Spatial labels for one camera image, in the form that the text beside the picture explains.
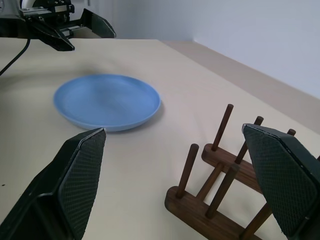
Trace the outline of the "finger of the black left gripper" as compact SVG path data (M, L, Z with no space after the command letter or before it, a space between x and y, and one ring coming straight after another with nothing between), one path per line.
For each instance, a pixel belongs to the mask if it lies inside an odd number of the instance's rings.
M114 28L106 19L86 8L82 13L82 25L101 38L115 39L117 36Z
M26 26L33 39L38 39L57 51L70 52L75 50L75 47L60 30L50 26L44 20L40 20L39 17L27 17Z

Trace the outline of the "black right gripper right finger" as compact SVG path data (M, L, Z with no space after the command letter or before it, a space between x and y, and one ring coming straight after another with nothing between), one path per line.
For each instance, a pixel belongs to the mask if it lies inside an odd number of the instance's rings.
M320 162L294 136L242 126L256 180L287 238L320 236Z

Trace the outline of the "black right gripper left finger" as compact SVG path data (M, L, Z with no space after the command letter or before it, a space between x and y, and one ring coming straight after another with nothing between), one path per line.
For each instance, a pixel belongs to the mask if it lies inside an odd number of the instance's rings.
M66 140L0 225L2 240L80 240L96 199L107 133Z

